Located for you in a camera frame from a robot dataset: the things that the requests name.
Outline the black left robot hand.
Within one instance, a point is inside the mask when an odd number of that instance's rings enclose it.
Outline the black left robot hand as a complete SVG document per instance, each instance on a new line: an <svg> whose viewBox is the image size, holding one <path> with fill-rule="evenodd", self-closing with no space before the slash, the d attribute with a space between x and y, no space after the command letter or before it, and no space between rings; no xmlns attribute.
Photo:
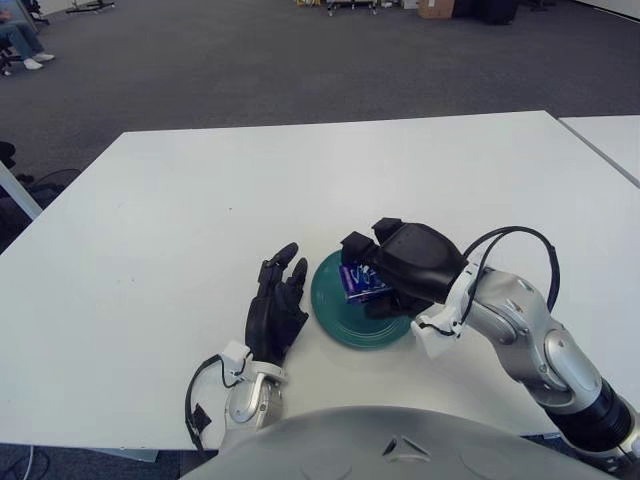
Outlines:
<svg viewBox="0 0 640 480"><path fill-rule="evenodd" d="M309 318L309 314L300 307L307 260L299 259L291 275L284 278L285 270L298 249L297 243L289 243L261 264L257 293L251 301L245 326L245 344L255 361L282 367L289 349Z"/></svg>

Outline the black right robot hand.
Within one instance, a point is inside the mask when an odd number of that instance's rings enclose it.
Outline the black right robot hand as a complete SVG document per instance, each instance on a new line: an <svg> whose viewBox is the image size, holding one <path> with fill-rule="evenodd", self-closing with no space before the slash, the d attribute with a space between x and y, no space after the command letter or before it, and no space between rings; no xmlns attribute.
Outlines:
<svg viewBox="0 0 640 480"><path fill-rule="evenodd" d="M445 302L467 265L444 235L420 223L385 217L373 225L373 239L352 232L341 241L341 260L372 268L390 290L364 303L365 317L414 318Z"/></svg>

